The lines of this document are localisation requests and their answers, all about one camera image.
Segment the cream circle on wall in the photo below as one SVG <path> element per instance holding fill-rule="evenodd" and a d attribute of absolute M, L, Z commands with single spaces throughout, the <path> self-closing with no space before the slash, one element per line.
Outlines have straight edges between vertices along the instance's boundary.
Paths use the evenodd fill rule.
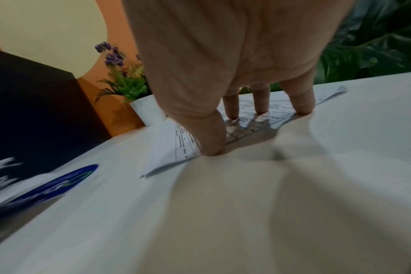
<path fill-rule="evenodd" d="M 84 75 L 107 39 L 95 0 L 0 0 L 0 47 L 45 65 Z"/>

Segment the finger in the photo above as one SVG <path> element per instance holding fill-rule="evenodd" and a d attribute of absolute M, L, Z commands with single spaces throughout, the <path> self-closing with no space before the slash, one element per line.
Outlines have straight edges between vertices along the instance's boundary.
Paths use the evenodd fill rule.
<path fill-rule="evenodd" d="M 215 155 L 225 146 L 227 131 L 222 115 L 217 110 L 205 116 L 171 115 L 171 118 L 200 142 L 202 154 Z"/>
<path fill-rule="evenodd" d="M 270 85 L 259 83 L 251 85 L 252 96 L 254 97 L 254 107 L 258 114 L 269 111 Z"/>
<path fill-rule="evenodd" d="M 238 118 L 238 92 L 238 88 L 229 88 L 227 93 L 222 97 L 225 107 L 225 114 L 231 120 Z"/>
<path fill-rule="evenodd" d="M 313 67 L 299 77 L 281 81 L 281 88 L 290 97 L 290 102 L 299 114 L 309 114 L 315 108 L 313 90 L 315 68 Z"/>

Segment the tabletop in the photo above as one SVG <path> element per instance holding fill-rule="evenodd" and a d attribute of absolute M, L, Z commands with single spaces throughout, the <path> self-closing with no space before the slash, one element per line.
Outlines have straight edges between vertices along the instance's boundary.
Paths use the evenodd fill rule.
<path fill-rule="evenodd" d="M 96 147 L 56 172 L 97 171 L 0 244 L 0 274 L 411 274 L 411 73 L 314 90 L 342 85 L 148 178 L 159 124 Z"/>

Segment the potted plant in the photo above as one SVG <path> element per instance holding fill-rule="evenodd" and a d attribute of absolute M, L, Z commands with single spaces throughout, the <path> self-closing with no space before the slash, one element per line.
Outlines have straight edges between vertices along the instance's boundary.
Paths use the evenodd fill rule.
<path fill-rule="evenodd" d="M 95 49 L 105 55 L 105 65 L 109 69 L 109 79 L 98 81 L 108 84 L 109 88 L 100 90 L 96 102 L 106 95 L 124 96 L 126 98 L 124 102 L 130 103 L 145 126 L 165 120 L 165 113 L 151 93 L 139 55 L 136 55 L 137 64 L 130 62 L 125 65 L 128 61 L 127 56 L 117 46 L 102 42 L 96 45 Z"/>

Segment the orange wall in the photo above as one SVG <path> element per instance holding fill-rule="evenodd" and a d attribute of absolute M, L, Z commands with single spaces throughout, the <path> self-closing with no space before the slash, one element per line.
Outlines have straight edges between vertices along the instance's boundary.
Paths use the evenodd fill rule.
<path fill-rule="evenodd" d="M 138 51 L 121 0 L 95 1 L 106 23 L 107 42 L 116 44 L 131 60 L 136 60 L 135 55 Z M 78 78 L 78 82 L 111 136 L 142 127 L 144 124 L 130 105 L 121 103 L 124 98 L 111 95 L 102 97 L 97 103 L 94 102 L 99 90 L 108 87 L 96 82 L 104 78 L 107 78 L 107 68 L 104 65 L 104 57 L 100 56 L 89 71 Z"/>

